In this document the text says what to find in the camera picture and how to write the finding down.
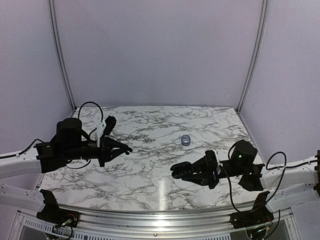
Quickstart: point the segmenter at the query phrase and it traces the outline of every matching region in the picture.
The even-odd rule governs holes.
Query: vertical metal post
[[[63,81],[64,89],[66,92],[66,96],[68,98],[71,111],[74,112],[76,110],[76,104],[75,104],[74,96],[72,94],[64,56],[62,54],[59,32],[58,32],[55,2],[54,0],[48,0],[48,4],[49,4],[50,22],[51,22],[52,33],[53,33],[53,42],[55,46],[59,68],[61,71],[62,81]]]
[[[269,7],[269,0],[262,0],[262,5],[261,5],[261,12],[260,12],[260,20],[259,20],[259,25],[258,25],[258,31],[256,34],[256,39],[255,39],[255,44],[254,44],[254,49],[251,57],[251,62],[249,66],[249,70],[247,72],[244,86],[242,89],[242,93],[236,108],[237,113],[239,114],[245,104],[249,88],[255,73],[255,68],[257,65],[257,60],[258,56],[260,53],[265,29],[266,29],[266,21],[267,21],[267,13],[268,13],[268,7]]]

